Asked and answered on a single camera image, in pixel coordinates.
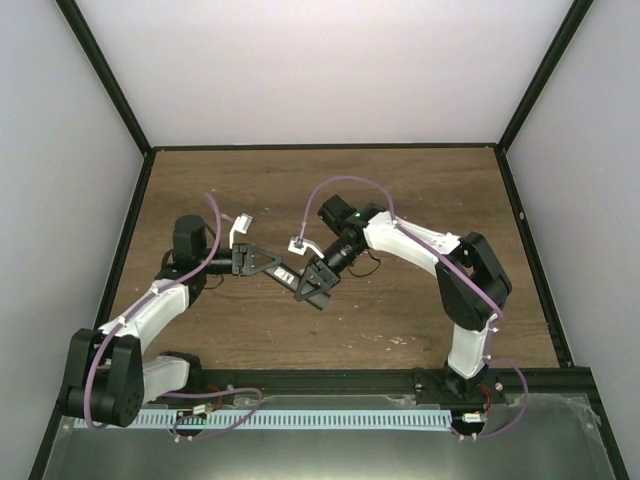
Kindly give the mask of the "black remote control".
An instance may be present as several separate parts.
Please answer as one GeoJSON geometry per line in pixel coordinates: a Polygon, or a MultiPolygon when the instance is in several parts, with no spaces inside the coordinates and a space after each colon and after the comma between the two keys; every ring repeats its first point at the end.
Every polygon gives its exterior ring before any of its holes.
{"type": "Polygon", "coordinates": [[[289,292],[292,292],[297,302],[306,302],[317,310],[324,310],[330,303],[328,292],[316,292],[315,286],[304,280],[301,274],[285,264],[269,267],[263,273],[289,292]]]}

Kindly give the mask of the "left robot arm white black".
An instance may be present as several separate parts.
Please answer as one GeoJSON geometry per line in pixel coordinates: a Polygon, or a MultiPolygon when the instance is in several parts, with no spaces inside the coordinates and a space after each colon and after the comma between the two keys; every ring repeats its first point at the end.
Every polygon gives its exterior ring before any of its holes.
{"type": "Polygon", "coordinates": [[[210,276],[253,276],[261,272],[256,258],[271,267],[281,257],[260,247],[231,241],[209,246],[204,219],[176,220],[173,246],[162,260],[150,288],[115,319],[97,329],[79,329],[70,340],[57,404],[63,415],[91,427],[129,426],[141,407],[159,397],[196,402],[204,392],[200,359],[165,352],[143,359],[145,350],[169,323],[193,305],[210,276]]]}

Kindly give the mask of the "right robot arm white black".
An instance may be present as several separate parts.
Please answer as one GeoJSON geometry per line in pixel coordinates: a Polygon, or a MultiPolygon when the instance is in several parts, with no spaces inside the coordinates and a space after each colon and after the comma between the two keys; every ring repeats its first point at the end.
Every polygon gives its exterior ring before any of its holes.
{"type": "Polygon", "coordinates": [[[362,209],[334,195],[318,211],[335,234],[326,249],[302,236],[288,249],[314,253],[295,292],[299,301],[329,292],[342,271],[368,250],[405,260],[432,275],[441,302],[453,322],[451,350],[443,367],[447,396],[458,403],[472,399],[488,369],[488,342],[502,318],[512,284],[489,242],[477,232],[460,237],[400,220],[387,208],[370,203],[362,209]]]}

